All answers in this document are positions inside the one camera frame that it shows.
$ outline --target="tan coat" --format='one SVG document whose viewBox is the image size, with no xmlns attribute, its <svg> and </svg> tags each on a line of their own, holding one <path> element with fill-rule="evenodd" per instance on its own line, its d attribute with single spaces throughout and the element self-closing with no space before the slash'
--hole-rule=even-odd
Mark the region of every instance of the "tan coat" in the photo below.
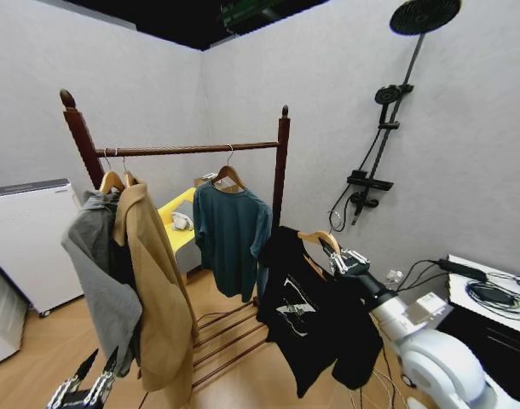
<svg viewBox="0 0 520 409">
<path fill-rule="evenodd" d="M 146 391 L 165 389 L 170 407 L 192 393 L 192 341 L 198 326 L 173 250 L 147 185 L 131 177 L 120 197 L 113 236 L 129 243 L 142 303 L 141 373 Z"/>
</svg>

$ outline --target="yellow chair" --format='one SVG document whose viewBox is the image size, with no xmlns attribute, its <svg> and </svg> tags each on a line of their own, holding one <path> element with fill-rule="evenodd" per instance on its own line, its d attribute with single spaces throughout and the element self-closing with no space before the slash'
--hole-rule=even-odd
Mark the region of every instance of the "yellow chair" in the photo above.
<svg viewBox="0 0 520 409">
<path fill-rule="evenodd" d="M 173 228 L 171 227 L 171 224 L 173 223 L 173 221 L 171 220 L 171 213 L 175 211 L 175 209 L 178 206 L 180 206 L 184 200 L 187 200 L 188 202 L 192 203 L 194 201 L 194 192 L 195 187 L 191 187 L 186 192 L 180 194 L 171 202 L 158 209 L 158 213 L 161 217 L 162 222 L 164 223 L 165 232 L 167 233 L 167 237 L 169 237 L 171 247 L 173 248 L 173 253 L 175 254 L 186 243 L 189 243 L 191 240 L 194 239 L 194 231 L 173 230 Z"/>
</svg>

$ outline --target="robotic hand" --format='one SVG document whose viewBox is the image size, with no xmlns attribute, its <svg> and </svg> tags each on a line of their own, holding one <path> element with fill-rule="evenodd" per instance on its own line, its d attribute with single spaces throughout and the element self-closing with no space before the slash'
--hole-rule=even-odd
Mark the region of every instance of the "robotic hand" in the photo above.
<svg viewBox="0 0 520 409">
<path fill-rule="evenodd" d="M 465 344 L 425 328 L 446 306 L 436 294 L 408 306 L 367 271 L 369 261 L 356 251 L 334 252 L 330 259 L 335 277 L 357 281 L 367 308 L 400 357 L 407 384 L 430 395 L 441 409 L 520 409 Z"/>
</svg>

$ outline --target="clothes rack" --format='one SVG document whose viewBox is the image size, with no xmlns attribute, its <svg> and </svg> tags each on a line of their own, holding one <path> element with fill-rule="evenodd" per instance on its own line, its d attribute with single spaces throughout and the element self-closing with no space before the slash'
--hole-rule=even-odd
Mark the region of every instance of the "clothes rack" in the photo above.
<svg viewBox="0 0 520 409">
<path fill-rule="evenodd" d="M 275 154 L 275 173 L 274 173 L 274 194 L 273 194 L 273 221 L 272 221 L 272 230 L 277 228 L 280 223 L 280 212 L 281 205 L 283 201 L 283 190 L 285 186 L 285 171 L 286 171 L 286 156 L 288 152 L 288 139 L 290 135 L 290 123 L 291 120 L 288 118 L 288 106 L 283 106 L 281 118 L 279 118 L 279 128 L 277 133 L 277 141 L 270 142 L 257 142 L 257 143 L 237 143 L 237 144 L 224 144 L 224 145 L 202 145 L 202 146 L 193 146 L 193 147 L 132 147 L 132 148 L 96 148 L 93 140 L 91 138 L 90 132 L 88 131 L 88 127 L 85 123 L 84 116 L 82 113 L 76 108 L 76 102 L 72 97 L 71 93 L 66 89 L 62 89 L 60 91 L 60 98 L 65 110 L 63 111 L 63 116 L 65 117 L 66 123 L 71 131 L 72 138 L 78 148 L 78 152 L 80 153 L 80 157 L 84 161 L 84 165 L 88 174 L 90 175 L 90 179 L 95 188 L 99 188 L 101 185 L 101 180 L 104 175 L 104 170 L 101 166 L 100 158 L 105 157 L 120 157 L 125 158 L 128 156 L 153 156 L 153 155 L 178 155 L 178 154 L 188 154 L 188 153 L 213 153 L 213 152 L 227 152 L 230 150 L 234 151 L 243 151 L 250 149 L 266 149 L 266 148 L 276 148 Z M 251 304 L 257 305 L 257 300 L 255 302 L 247 302 L 244 305 L 235 308 L 232 311 L 227 312 L 226 314 L 221 315 L 220 317 L 215 318 L 214 320 L 209 321 L 206 324 L 203 324 L 199 327 L 200 330 L 206 328 L 207 326 L 218 322 L 224 318 L 229 317 L 232 314 L 237 313 L 243 308 L 250 306 Z M 209 336 L 208 338 L 196 343 L 194 348 L 198 348 L 201 345 L 208 343 L 212 339 L 219 337 L 224 332 L 235 328 L 237 325 L 240 325 L 243 322 L 246 322 L 250 318 L 252 318 L 255 314 L 248 314 L 244 319 L 241 319 L 232 325 L 229 325 L 217 333 Z M 201 362 L 208 360 L 213 355 L 221 352 L 225 348 L 233 345 L 238 342 L 240 339 L 248 336 L 254 331 L 262 328 L 263 325 L 257 325 L 249 331 L 237 336 L 236 338 L 230 340 L 225 343 L 220 348 L 215 351 L 210 352 L 209 354 L 199 358 L 194 362 L 194 367 L 196 367 Z M 201 379 L 197 380 L 193 383 L 193 388 L 198 387 L 202 383 L 208 381 L 219 372 L 226 369 L 228 366 L 231 366 L 234 362 L 238 361 L 240 358 L 246 356 L 254 349 L 260 347 L 265 343 L 265 340 L 262 340 L 258 343 L 255 343 L 250 348 L 245 351 L 237 354 L 232 359 L 226 361 L 218 368 L 206 374 Z"/>
</svg>

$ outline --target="teal sweater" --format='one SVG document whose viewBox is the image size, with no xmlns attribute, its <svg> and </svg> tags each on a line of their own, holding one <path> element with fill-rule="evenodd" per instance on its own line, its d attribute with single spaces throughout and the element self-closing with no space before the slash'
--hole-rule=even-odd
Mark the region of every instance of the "teal sweater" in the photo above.
<svg viewBox="0 0 520 409">
<path fill-rule="evenodd" d="M 271 209 L 248 190 L 225 193 L 207 182 L 194 194 L 195 243 L 201 265 L 215 275 L 218 290 L 227 297 L 251 299 L 257 259 L 268 241 Z"/>
</svg>

